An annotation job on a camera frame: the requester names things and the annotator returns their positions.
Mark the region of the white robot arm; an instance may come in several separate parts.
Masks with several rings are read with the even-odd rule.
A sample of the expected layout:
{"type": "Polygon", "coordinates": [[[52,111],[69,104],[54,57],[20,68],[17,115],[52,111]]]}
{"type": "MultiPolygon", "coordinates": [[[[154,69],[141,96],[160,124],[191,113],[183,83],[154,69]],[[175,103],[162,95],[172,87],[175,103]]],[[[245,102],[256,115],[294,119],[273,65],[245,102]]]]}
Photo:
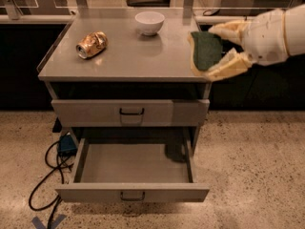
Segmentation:
{"type": "Polygon", "coordinates": [[[253,64],[270,66],[305,53],[305,5],[271,10],[251,19],[217,24],[208,32],[239,45],[205,72],[210,81],[242,74],[253,64]]]}

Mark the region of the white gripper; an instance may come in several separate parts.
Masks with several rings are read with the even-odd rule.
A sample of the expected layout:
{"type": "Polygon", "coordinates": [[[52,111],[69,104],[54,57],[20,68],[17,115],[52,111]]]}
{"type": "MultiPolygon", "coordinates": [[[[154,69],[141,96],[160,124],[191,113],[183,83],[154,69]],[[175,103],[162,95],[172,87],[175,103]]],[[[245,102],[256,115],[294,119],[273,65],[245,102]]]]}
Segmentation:
{"type": "Polygon", "coordinates": [[[259,14],[251,22],[234,20],[211,26],[209,33],[242,46],[244,52],[229,50],[206,71],[206,77],[219,81],[245,73],[253,63],[269,66],[286,61],[284,15],[283,10],[272,10],[259,14]]]}

